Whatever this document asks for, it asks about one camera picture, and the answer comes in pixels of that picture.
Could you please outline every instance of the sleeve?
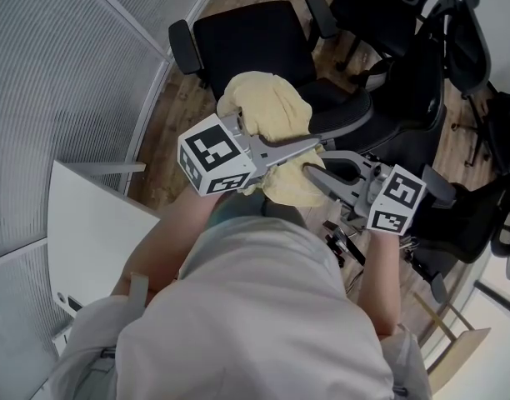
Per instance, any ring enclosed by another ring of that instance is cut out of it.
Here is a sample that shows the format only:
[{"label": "sleeve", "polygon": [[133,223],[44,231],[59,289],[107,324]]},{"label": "sleeve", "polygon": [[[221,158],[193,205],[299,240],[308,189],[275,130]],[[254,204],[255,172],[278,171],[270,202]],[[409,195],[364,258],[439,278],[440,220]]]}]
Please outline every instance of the sleeve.
[{"label": "sleeve", "polygon": [[54,400],[73,398],[83,372],[114,347],[127,326],[128,297],[105,297],[81,309],[72,325],[67,346],[48,379]]},{"label": "sleeve", "polygon": [[431,400],[428,372],[416,337],[406,327],[381,341],[382,355],[394,375],[395,398]]}]

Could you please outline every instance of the person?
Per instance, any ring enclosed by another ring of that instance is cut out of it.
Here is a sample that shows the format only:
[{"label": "person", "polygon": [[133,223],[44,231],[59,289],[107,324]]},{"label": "person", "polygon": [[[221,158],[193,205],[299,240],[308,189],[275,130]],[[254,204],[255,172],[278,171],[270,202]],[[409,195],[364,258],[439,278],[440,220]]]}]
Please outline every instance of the person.
[{"label": "person", "polygon": [[[370,232],[356,305],[295,207],[219,199],[187,187],[163,209],[112,296],[77,314],[53,397],[393,398],[380,340],[400,319],[398,237]],[[128,317],[137,275],[146,309]]]}]

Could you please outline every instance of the towel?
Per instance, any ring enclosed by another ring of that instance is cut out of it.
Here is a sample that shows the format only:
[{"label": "towel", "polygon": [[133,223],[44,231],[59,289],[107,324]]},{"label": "towel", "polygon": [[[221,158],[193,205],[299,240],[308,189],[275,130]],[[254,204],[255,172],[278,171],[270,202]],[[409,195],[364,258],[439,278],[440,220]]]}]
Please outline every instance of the towel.
[{"label": "towel", "polygon": [[[311,106],[302,100],[296,89],[284,78],[267,72],[243,72],[227,85],[218,101],[217,114],[224,117],[242,109],[244,127],[250,135],[262,135],[269,142],[308,135],[313,115]],[[271,167],[256,188],[275,203],[296,207],[317,207],[325,196],[303,175],[303,164],[324,167],[317,150],[305,152],[281,166]]]}]

